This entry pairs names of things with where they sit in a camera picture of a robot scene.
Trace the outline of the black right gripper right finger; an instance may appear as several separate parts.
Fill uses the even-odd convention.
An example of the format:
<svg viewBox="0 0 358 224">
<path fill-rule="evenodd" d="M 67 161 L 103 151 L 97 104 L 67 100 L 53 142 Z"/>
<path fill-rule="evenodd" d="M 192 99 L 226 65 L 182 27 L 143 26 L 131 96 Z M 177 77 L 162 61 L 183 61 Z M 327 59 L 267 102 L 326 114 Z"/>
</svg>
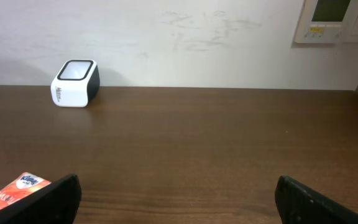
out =
<svg viewBox="0 0 358 224">
<path fill-rule="evenodd" d="M 283 224 L 358 224 L 358 213 L 287 175 L 278 179 L 275 204 Z"/>
</svg>

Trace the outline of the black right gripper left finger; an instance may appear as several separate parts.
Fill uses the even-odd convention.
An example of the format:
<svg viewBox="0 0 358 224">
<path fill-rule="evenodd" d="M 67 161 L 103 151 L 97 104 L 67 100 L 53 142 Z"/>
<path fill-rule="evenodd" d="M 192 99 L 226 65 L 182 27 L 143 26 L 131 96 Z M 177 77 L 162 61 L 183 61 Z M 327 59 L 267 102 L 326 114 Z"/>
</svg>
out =
<svg viewBox="0 0 358 224">
<path fill-rule="evenodd" d="M 0 224 L 73 223 L 81 201 L 76 174 L 69 174 L 0 210 Z"/>
</svg>

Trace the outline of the orange Kleenex tissue pack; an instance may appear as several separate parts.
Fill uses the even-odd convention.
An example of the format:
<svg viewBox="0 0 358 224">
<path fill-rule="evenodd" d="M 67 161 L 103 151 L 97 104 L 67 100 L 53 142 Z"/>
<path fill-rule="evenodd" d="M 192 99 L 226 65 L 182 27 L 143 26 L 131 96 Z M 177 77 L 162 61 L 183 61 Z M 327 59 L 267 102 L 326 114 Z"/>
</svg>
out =
<svg viewBox="0 0 358 224">
<path fill-rule="evenodd" d="M 51 184 L 49 180 L 45 180 L 29 172 L 22 173 L 17 179 L 0 190 L 0 210 L 49 184 Z"/>
</svg>

